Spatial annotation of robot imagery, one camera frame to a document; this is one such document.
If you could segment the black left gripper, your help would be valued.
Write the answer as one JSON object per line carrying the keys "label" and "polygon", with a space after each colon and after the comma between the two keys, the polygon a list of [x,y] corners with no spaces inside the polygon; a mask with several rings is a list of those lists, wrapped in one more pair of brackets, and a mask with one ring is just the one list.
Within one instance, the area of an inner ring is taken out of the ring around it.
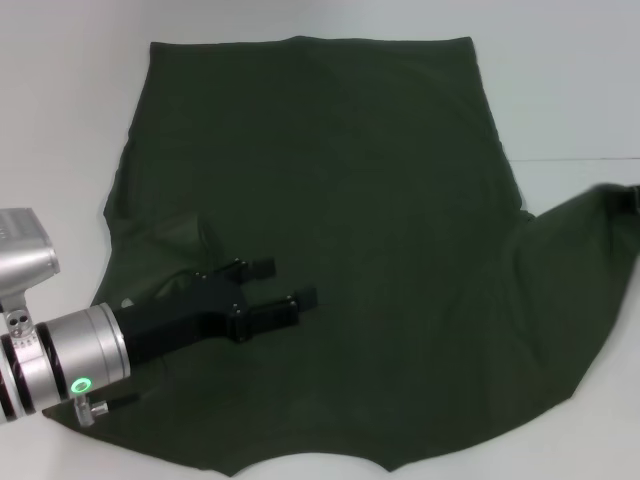
{"label": "black left gripper", "polygon": [[[237,260],[219,270],[193,274],[190,283],[159,298],[146,299],[114,312],[132,365],[141,365],[211,337],[225,337],[230,316],[246,307],[241,285],[276,276],[272,257]],[[314,286],[253,306],[251,336],[295,326],[302,313],[318,306]]]}

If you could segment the dark green shirt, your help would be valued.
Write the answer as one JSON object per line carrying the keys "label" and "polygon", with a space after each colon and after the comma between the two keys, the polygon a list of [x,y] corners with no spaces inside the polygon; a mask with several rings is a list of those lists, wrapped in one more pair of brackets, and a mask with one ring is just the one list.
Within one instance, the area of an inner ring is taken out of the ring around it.
{"label": "dark green shirt", "polygon": [[387,470],[570,399],[640,256],[628,187],[527,212],[473,42],[155,43],[104,217],[97,302],[272,257],[251,303],[314,286],[296,326],[208,339],[106,389],[87,436],[233,475],[328,453]]}

